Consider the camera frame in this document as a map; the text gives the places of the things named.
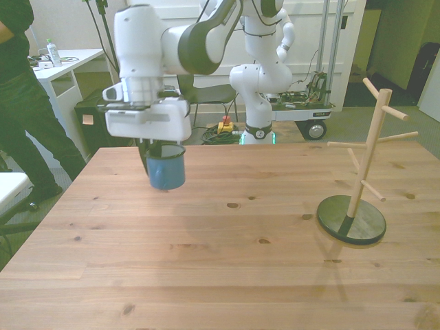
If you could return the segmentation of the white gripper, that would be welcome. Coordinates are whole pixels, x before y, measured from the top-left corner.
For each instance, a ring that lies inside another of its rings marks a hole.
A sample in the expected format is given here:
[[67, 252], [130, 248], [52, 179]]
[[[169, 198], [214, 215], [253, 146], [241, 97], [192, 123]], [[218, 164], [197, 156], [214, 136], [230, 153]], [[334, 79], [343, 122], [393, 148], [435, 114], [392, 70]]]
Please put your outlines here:
[[157, 140], [151, 144], [151, 157], [161, 158], [162, 140], [184, 141], [191, 135], [189, 105], [181, 98], [165, 98], [149, 107], [110, 103], [104, 109], [110, 135], [137, 138], [136, 146], [147, 175], [149, 139]]

